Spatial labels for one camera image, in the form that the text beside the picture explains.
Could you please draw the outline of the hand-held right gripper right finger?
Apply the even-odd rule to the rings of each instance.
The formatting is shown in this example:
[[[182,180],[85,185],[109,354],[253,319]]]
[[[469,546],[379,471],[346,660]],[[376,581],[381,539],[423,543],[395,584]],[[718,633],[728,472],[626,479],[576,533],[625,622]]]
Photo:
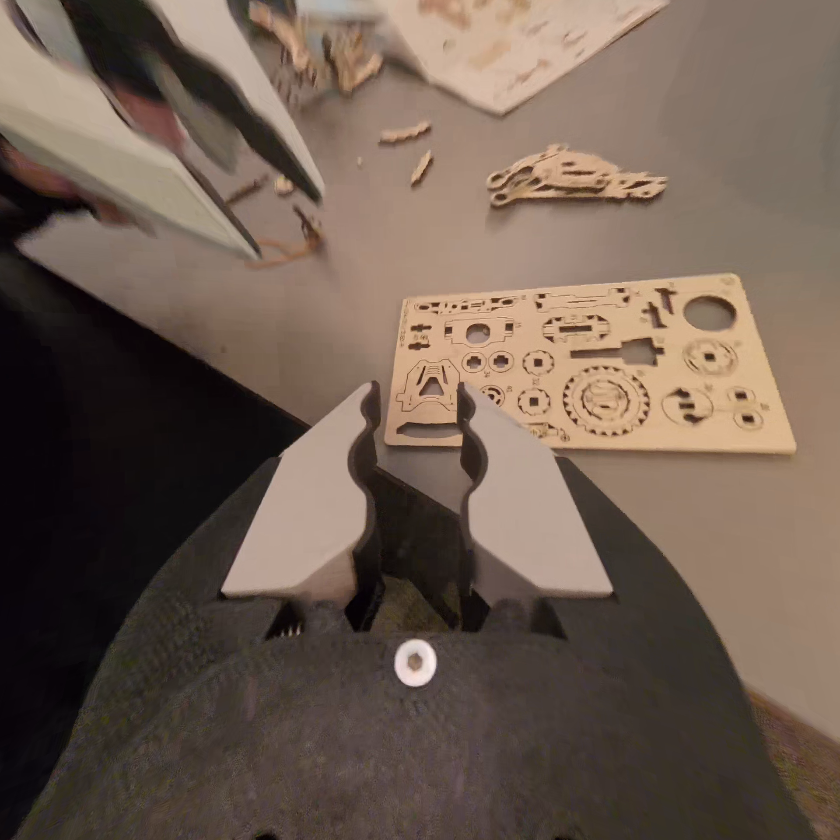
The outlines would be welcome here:
[[[474,386],[457,392],[469,631],[559,631],[557,602],[610,602],[612,581],[553,451]]]

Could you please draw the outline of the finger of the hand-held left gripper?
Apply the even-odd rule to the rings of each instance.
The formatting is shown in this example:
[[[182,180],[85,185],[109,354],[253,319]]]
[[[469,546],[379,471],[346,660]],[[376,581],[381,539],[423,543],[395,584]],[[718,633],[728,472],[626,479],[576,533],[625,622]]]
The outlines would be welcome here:
[[[150,73],[186,130],[221,168],[234,134],[313,202],[325,186],[297,125],[249,40],[247,2],[150,2],[165,35]]]
[[[59,62],[2,2],[2,136],[33,162],[145,223],[256,260],[255,239],[191,162],[141,132],[90,73]]]

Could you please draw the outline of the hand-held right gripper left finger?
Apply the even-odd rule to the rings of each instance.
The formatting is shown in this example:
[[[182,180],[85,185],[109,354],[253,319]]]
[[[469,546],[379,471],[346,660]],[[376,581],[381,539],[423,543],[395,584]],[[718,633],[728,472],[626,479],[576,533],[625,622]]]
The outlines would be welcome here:
[[[370,479],[381,389],[363,383],[287,447],[224,579],[227,599],[330,602],[355,631],[382,603],[382,540]]]

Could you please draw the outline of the wooden cross-shaped part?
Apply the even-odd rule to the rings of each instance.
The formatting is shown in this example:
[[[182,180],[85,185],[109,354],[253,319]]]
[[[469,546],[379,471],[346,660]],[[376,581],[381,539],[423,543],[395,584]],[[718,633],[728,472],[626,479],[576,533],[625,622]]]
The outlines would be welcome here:
[[[320,222],[297,204],[292,204],[291,208],[300,222],[306,249],[313,251],[320,248],[324,242]]]

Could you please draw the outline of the tan rubber band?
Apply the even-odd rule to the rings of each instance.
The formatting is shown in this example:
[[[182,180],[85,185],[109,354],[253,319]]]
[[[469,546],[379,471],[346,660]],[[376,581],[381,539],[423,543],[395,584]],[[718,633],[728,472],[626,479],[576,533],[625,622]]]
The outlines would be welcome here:
[[[324,247],[322,237],[306,237],[298,245],[289,245],[276,239],[258,239],[261,258],[247,260],[245,267],[249,270],[267,270],[289,265],[319,252]]]

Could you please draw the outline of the wooden sheet piece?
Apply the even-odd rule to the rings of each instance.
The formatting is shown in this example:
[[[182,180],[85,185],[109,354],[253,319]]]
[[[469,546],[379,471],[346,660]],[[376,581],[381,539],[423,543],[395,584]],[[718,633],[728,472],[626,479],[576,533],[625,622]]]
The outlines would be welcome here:
[[[796,449],[732,273],[404,299],[385,443],[459,447],[459,385],[553,449]]]

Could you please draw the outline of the wooden buggy model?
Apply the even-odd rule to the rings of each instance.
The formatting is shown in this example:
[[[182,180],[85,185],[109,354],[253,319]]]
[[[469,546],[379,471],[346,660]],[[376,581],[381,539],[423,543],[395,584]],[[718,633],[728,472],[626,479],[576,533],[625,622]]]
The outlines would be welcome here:
[[[382,68],[375,10],[364,2],[248,2],[248,36],[281,100],[302,110],[350,97]]]

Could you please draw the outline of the person's left hand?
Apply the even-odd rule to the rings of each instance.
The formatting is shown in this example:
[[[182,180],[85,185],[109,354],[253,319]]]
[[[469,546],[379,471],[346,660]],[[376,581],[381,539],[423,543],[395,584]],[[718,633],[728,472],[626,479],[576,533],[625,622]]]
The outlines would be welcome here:
[[[119,80],[112,89],[134,127],[176,155],[183,155],[186,137],[175,113],[158,94],[137,92]]]

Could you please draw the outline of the dark wooden shaft strip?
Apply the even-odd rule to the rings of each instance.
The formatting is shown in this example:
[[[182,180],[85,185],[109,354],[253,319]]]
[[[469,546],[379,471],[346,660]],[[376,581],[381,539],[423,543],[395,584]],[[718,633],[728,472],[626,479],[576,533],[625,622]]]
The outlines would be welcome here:
[[[247,200],[248,198],[258,194],[261,190],[263,190],[266,187],[269,180],[270,174],[266,173],[259,176],[255,180],[240,186],[238,189],[236,189],[226,197],[225,204],[228,207],[232,207],[238,203]]]

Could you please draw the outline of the open instruction booklet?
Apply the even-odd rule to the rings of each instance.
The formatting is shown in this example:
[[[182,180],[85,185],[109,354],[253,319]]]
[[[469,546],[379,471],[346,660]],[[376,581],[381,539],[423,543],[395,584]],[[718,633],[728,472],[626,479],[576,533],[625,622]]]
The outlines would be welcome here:
[[[397,55],[430,85],[503,116],[668,1],[379,2]]]

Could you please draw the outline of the ornate wooden frame part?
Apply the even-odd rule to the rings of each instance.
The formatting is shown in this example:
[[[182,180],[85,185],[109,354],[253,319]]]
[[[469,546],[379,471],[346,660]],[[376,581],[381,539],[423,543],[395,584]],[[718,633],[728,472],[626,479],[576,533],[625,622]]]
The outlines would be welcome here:
[[[646,202],[668,184],[666,176],[627,171],[597,154],[552,144],[490,173],[486,189],[490,205],[502,208],[538,200]]]

